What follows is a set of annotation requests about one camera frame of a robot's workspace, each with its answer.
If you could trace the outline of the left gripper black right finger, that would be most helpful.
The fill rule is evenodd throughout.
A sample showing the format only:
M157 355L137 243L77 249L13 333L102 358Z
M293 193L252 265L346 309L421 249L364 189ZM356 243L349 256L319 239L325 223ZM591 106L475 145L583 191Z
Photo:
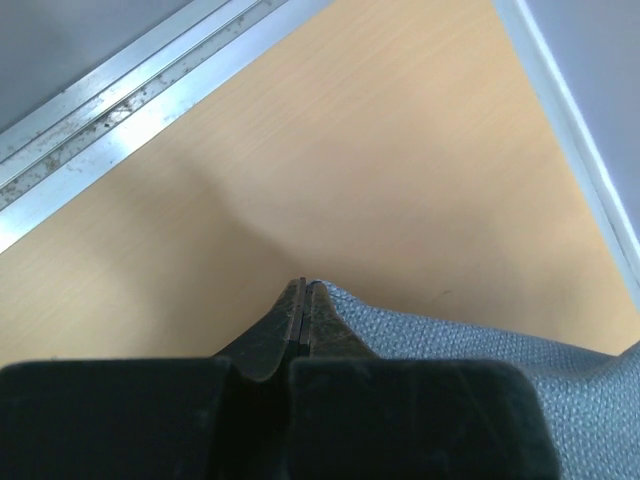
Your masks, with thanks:
M293 479L546 479L537 409L457 382L448 367L377 357L339 319L321 283L306 293L289 369Z

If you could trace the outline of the aluminium rail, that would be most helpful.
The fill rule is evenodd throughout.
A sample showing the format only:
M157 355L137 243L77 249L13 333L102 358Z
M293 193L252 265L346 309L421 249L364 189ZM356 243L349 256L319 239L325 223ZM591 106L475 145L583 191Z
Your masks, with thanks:
M639 4L494 7L620 269L639 299Z
M191 1L1 134L7 250L324 1Z

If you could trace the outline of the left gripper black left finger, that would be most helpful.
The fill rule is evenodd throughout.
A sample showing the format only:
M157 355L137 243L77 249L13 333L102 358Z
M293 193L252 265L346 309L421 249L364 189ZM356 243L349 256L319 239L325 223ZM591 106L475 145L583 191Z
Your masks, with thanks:
M1 371L5 479L283 479L305 283L218 354Z

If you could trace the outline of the aluminium left side rail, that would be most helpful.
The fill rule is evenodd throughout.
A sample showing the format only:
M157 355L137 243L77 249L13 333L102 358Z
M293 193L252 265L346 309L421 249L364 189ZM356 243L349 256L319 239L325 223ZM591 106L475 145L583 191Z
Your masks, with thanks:
M191 1L1 134L7 250L324 1Z

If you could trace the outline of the aluminium back rail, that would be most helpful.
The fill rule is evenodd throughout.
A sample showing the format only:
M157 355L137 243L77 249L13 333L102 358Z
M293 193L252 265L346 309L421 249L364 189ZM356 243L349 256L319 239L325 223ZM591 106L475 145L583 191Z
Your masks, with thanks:
M639 299L639 4L494 7L620 269Z

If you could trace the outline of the blue-grey pillowcase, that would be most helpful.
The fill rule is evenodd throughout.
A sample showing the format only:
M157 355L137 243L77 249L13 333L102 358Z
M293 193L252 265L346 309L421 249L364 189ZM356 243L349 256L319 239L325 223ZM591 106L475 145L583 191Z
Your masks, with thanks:
M401 313L325 282L337 316L385 360L448 367L453 378L505 394L518 419L541 412L563 479L639 476L639 346L609 355L575 345Z

